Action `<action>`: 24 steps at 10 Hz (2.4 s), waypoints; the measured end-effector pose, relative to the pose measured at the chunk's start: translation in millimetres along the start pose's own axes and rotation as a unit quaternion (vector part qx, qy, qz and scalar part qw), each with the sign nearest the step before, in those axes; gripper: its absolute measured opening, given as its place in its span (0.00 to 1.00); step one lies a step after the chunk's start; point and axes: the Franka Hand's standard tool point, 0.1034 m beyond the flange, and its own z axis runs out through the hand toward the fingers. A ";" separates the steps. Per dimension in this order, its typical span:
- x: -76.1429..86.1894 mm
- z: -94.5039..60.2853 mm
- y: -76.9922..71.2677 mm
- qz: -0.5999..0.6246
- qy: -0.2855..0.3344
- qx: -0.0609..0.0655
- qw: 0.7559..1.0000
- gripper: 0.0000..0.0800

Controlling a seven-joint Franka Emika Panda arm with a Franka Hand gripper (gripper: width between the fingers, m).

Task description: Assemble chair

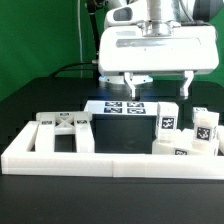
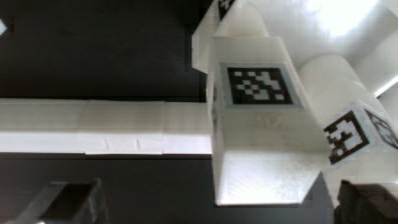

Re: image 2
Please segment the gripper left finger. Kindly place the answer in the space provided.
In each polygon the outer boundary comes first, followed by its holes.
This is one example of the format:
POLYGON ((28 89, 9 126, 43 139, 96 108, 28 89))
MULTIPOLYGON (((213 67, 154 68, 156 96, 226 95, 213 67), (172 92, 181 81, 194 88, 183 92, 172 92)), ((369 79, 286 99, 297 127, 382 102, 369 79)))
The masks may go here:
POLYGON ((50 182, 16 218, 16 224, 106 224, 101 180, 50 182))

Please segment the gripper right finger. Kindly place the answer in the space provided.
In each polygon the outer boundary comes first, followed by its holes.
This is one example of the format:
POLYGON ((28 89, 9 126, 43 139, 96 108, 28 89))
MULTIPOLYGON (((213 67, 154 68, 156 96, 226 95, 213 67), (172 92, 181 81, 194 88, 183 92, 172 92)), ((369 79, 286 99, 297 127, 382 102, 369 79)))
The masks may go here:
POLYGON ((398 224, 398 198, 378 184, 341 181, 334 224, 398 224))

